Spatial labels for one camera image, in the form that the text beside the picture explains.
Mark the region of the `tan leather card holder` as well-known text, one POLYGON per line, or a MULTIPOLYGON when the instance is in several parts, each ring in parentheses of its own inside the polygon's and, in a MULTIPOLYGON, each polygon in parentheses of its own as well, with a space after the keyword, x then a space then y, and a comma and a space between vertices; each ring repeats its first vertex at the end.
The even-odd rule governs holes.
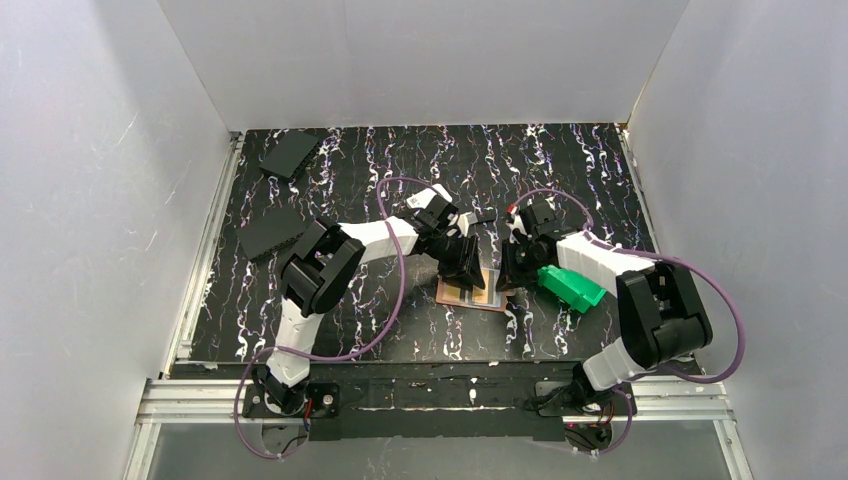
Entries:
POLYGON ((437 285, 436 302, 442 305, 465 307, 474 310, 504 312, 507 307, 507 295, 495 288, 498 271, 483 268, 483 288, 472 287, 470 290, 449 285, 442 279, 437 285))

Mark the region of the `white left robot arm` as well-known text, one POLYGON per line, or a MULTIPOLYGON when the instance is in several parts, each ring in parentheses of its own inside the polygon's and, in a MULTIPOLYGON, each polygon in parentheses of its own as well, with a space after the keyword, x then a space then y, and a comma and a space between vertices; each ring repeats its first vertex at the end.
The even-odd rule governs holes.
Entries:
POLYGON ((409 197, 405 209, 385 220, 338 223, 317 218, 282 265, 282 319, 267 361, 271 377, 285 387, 308 377, 307 356, 320 322, 338 305, 362 264, 427 255, 438 262, 438 275, 446 283, 484 287, 478 237, 462 230, 459 219, 451 196, 434 189, 409 197))

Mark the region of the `gold credit card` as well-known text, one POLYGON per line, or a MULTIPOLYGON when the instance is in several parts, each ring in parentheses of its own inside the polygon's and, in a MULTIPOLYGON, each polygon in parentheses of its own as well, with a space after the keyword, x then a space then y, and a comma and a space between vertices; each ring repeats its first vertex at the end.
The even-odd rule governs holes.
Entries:
POLYGON ((440 282, 437 293, 437 302, 449 305, 467 304, 473 299, 473 291, 462 289, 455 285, 440 282))

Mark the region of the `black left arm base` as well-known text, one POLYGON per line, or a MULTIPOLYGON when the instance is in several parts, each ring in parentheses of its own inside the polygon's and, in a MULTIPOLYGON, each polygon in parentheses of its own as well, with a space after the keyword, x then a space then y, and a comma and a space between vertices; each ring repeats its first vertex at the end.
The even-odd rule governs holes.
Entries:
POLYGON ((305 380, 287 387, 270 373, 255 371, 246 386, 240 414, 250 419, 334 418, 340 400, 338 384, 305 380))

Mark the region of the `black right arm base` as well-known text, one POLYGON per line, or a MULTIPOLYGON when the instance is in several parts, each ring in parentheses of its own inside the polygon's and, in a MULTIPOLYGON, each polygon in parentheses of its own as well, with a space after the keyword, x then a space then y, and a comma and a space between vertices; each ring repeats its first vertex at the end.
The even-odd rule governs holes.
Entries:
POLYGON ((615 415, 637 412, 635 400, 623 388, 585 393, 573 387, 570 381, 553 380, 536 382, 522 408, 542 417, 587 415, 601 422, 610 421, 615 415))

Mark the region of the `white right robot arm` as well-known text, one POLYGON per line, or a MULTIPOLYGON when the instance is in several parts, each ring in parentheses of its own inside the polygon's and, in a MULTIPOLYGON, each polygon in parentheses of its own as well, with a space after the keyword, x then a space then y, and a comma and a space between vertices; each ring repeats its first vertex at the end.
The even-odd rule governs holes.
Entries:
POLYGON ((538 285, 580 313, 617 301, 620 336, 573 370, 573 398, 610 390, 707 346, 713 331, 690 270, 604 246, 546 203, 512 206, 496 287, 538 285))

